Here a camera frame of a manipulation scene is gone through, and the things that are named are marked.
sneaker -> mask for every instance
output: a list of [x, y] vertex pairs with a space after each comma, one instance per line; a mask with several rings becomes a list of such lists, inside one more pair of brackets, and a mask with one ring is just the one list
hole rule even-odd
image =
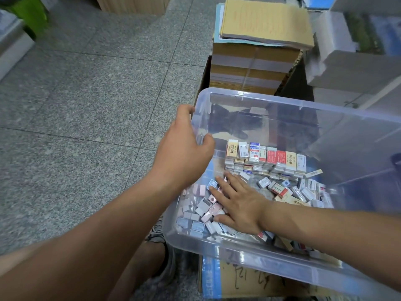
[[163, 265], [164, 269], [158, 272], [157, 276], [150, 278], [147, 283], [153, 288], [165, 287], [169, 285], [173, 279], [176, 269], [176, 257], [174, 248], [166, 243], [166, 239], [163, 236], [163, 216], [161, 216], [156, 224], [153, 226], [149, 235], [146, 237], [146, 241], [153, 243], [163, 243], [166, 249], [166, 257], [164, 258]]

